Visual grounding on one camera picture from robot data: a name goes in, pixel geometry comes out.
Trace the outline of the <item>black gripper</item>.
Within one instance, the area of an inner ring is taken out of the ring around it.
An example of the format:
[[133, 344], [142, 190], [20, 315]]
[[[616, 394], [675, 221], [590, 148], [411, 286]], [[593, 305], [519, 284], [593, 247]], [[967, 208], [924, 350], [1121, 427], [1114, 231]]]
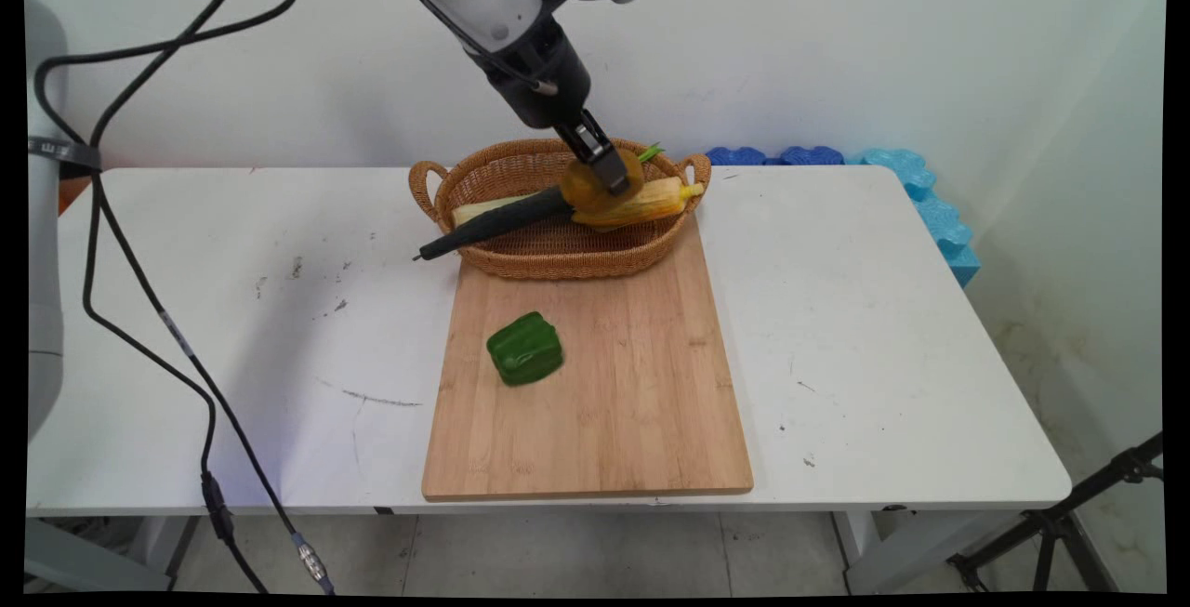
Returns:
[[526, 33], [509, 46], [494, 52], [503, 65], [539, 86], [553, 86], [551, 94], [539, 93], [522, 79], [497, 69], [491, 60], [465, 52], [480, 65], [488, 83], [531, 129], [555, 129], [560, 140], [578, 159], [577, 199], [630, 199], [634, 175], [630, 162], [585, 108], [590, 77], [560, 23], [539, 17]]

